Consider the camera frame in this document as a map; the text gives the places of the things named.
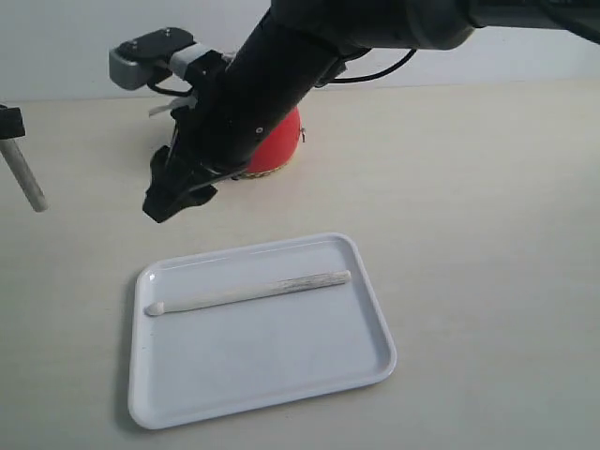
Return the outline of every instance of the black cable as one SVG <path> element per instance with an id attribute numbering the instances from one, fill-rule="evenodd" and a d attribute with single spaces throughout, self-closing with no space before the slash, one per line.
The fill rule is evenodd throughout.
<path id="1" fill-rule="evenodd" d="M 600 31 L 594 30 L 585 23 L 574 21 L 566 14 L 560 12 L 557 7 L 549 4 L 546 0 L 529 1 L 533 3 L 540 11 L 542 11 L 549 19 L 565 30 L 578 35 L 580 38 L 588 39 L 591 42 L 600 44 Z"/>
<path id="2" fill-rule="evenodd" d="M 157 94 L 161 94 L 163 96 L 170 96 L 170 97 L 189 97 L 189 96 L 191 96 L 191 93 L 194 91 L 193 88 L 191 88 L 187 91 L 173 91 L 172 89 L 165 89 L 164 87 L 158 87 L 152 82 L 147 84 L 147 86 L 148 86 L 148 89 L 156 92 Z"/>
<path id="3" fill-rule="evenodd" d="M 365 75 L 364 77 L 352 77 L 352 78 L 335 78 L 330 83 L 331 84 L 345 84 L 345 83 L 362 83 L 362 82 L 371 82 L 373 80 L 378 80 L 383 78 L 386 75 L 398 70 L 406 63 L 408 63 L 416 53 L 416 49 L 410 50 L 408 53 L 402 57 L 397 63 L 393 66 L 388 67 L 386 70 L 382 70 L 381 72 L 374 73 L 372 75 Z"/>

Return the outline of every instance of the stick tip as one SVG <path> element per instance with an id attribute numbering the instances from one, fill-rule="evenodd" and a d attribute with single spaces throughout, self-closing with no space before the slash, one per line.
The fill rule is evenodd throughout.
<path id="1" fill-rule="evenodd" d="M 147 306 L 143 312 L 150 317 L 161 316 L 165 313 L 165 304 L 162 302 L 153 303 Z"/>

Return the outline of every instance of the metal rod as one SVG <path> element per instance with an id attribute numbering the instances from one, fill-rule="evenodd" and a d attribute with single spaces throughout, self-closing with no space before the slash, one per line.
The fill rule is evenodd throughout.
<path id="1" fill-rule="evenodd" d="M 12 174 L 15 175 L 19 186 L 32 208 L 34 208 L 34 211 L 37 213 L 46 211 L 48 209 L 46 197 L 39 187 L 36 177 L 32 174 L 31 169 L 29 169 L 27 161 L 25 161 L 19 149 L 19 145 L 14 139 L 0 141 L 0 153 L 2 153 L 2 156 L 7 161 Z"/>

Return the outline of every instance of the tray rim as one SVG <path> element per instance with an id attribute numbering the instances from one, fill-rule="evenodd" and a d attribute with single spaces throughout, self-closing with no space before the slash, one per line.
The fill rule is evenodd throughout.
<path id="1" fill-rule="evenodd" d="M 383 370 L 381 370 L 373 375 L 368 375 L 368 376 L 364 376 L 364 377 L 356 377 L 356 378 L 348 380 L 346 382 L 338 383 L 336 385 L 335 389 L 327 388 L 327 387 L 299 389 L 299 390 L 290 391 L 290 392 L 286 393 L 285 395 L 276 395 L 276 396 L 272 396 L 272 397 L 252 399 L 249 401 L 238 402 L 238 403 L 235 403 L 234 405 L 217 408 L 217 409 L 212 409 L 209 411 L 199 410 L 199 411 L 195 412 L 194 414 L 188 414 L 188 416 L 190 417 L 189 420 L 188 420 L 188 418 L 181 420 L 181 416 L 177 416 L 177 417 L 179 417 L 179 419 L 177 417 L 174 417 L 173 420 L 167 420 L 167 421 L 161 420 L 161 421 L 157 422 L 157 421 L 153 421 L 152 419 L 149 419 L 147 417 L 144 417 L 144 415 L 142 413 L 140 413 L 140 411 L 138 411 L 138 409 L 137 409 L 138 402 L 136 401 L 136 398 L 133 394 L 135 392 L 134 387 L 135 387 L 135 383 L 136 383 L 136 377 L 135 377 L 136 368 L 140 364 L 138 362 L 139 353 L 135 352 L 135 350 L 137 348 L 138 332 L 139 332 L 139 323 L 138 323 L 138 317 L 137 317 L 136 312 L 139 311 L 139 308 L 140 308 L 140 302 L 141 302 L 140 290 L 141 290 L 141 286 L 144 283 L 144 280 L 146 279 L 146 277 L 148 277 L 152 272 L 157 271 L 161 266 L 164 266 L 165 264 L 178 264 L 179 265 L 181 263 L 185 263 L 186 261 L 198 260 L 199 258 L 202 258 L 202 260 L 204 260 L 205 262 L 209 262 L 211 260 L 211 258 L 222 259 L 222 257 L 226 256 L 226 255 L 232 255 L 232 254 L 240 253 L 240 252 L 248 253 L 248 252 L 252 252 L 253 250 L 259 250 L 259 249 L 264 249 L 264 248 L 268 248 L 268 247 L 276 247 L 277 244 L 286 244 L 286 246 L 285 246 L 286 248 L 289 248 L 289 247 L 293 248 L 294 247 L 293 244 L 303 244 L 303 243 L 307 243 L 308 241 L 313 241 L 312 243 L 316 244 L 316 243 L 320 242 L 320 240 L 321 240 L 321 242 L 325 242 L 325 241 L 330 241 L 330 240 L 334 240 L 334 239 L 344 241 L 351 248 L 352 254 L 356 260 L 358 269 L 360 270 L 361 276 L 363 277 L 363 280 L 365 281 L 365 286 L 367 287 L 368 297 L 369 297 L 369 300 L 371 302 L 371 305 L 373 306 L 373 309 L 374 309 L 376 317 L 377 317 L 377 324 L 380 326 L 380 328 L 382 330 L 384 342 L 385 342 L 385 345 L 387 346 L 387 349 L 388 349 L 389 355 L 390 355 L 389 361 L 388 361 L 387 365 L 383 368 Z M 371 285 L 370 279 L 367 274 L 367 269 L 363 263 L 363 259 L 361 258 L 360 253 L 358 251 L 358 246 L 354 243 L 354 241 L 349 236 L 347 236 L 346 234 L 340 233 L 340 232 L 322 232 L 322 233 L 317 233 L 317 234 L 310 234 L 307 236 L 296 237 L 296 238 L 292 238 L 292 239 L 281 239 L 281 240 L 277 240 L 277 241 L 269 241 L 269 242 L 264 242 L 261 244 L 253 244 L 253 245 L 249 245 L 249 246 L 233 247 L 233 248 L 227 248 L 227 249 L 222 249 L 222 250 L 209 251 L 209 252 L 205 252 L 205 253 L 196 253 L 196 254 L 179 256 L 179 257 L 175 257 L 175 258 L 169 258 L 169 259 L 153 262 L 153 263 L 149 264 L 148 266 L 146 266 L 137 277 L 136 284 L 135 284 L 135 298 L 134 298 L 132 315 L 133 315 L 133 317 L 132 317 L 133 324 L 131 327 L 131 335 L 132 336 L 131 336 L 131 348 L 130 348 L 130 360 L 129 360 L 129 382 L 128 382 L 128 392 L 127 392 L 127 408 L 128 408 L 129 415 L 131 416 L 131 418 L 139 426 L 141 426 L 143 428 L 147 428 L 147 429 L 163 429 L 163 428 L 177 427 L 177 426 L 181 426 L 181 425 L 185 425 L 185 424 L 191 424 L 191 423 L 195 423 L 195 422 L 201 422 L 203 420 L 222 417 L 225 415 L 231 415 L 231 414 L 235 414 L 235 413 L 244 413 L 244 412 L 248 412 L 248 411 L 252 411 L 252 410 L 258 410 L 261 408 L 267 408 L 270 406 L 289 403 L 289 402 L 301 400 L 304 398 L 315 398 L 315 397 L 319 397 L 319 396 L 333 394 L 336 392 L 343 392 L 343 391 L 347 391 L 347 390 L 351 390 L 351 389 L 356 389 L 359 387 L 369 386 L 369 385 L 380 383 L 380 382 L 386 380 L 390 375 L 392 375 L 392 373 L 394 372 L 396 365 L 398 363 L 398 352 L 396 349 L 396 345 L 394 343 L 394 339 L 392 337 L 392 333 L 390 332 L 387 322 L 385 321 L 385 318 L 383 316 L 383 312 L 380 307 L 379 301 L 377 299 L 377 295 L 375 294 L 375 291 L 373 290 L 373 287 Z"/>

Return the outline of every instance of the white wall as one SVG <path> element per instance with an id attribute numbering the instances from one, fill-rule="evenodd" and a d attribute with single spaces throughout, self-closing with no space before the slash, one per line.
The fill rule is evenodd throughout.
<path id="1" fill-rule="evenodd" d="M 107 51 L 111 46 L 170 25 L 188 29 L 215 48 L 232 50 L 245 40 L 269 5 L 269 0 L 0 2 L 3 100 L 130 95 L 109 81 Z M 376 71 L 400 55 L 400 51 L 373 52 L 355 62 L 348 74 Z M 375 85 L 599 76 L 600 47 L 577 37 L 561 31 L 488 29 L 455 51 L 421 52 L 407 67 Z M 148 95 L 148 91 L 136 95 Z"/>

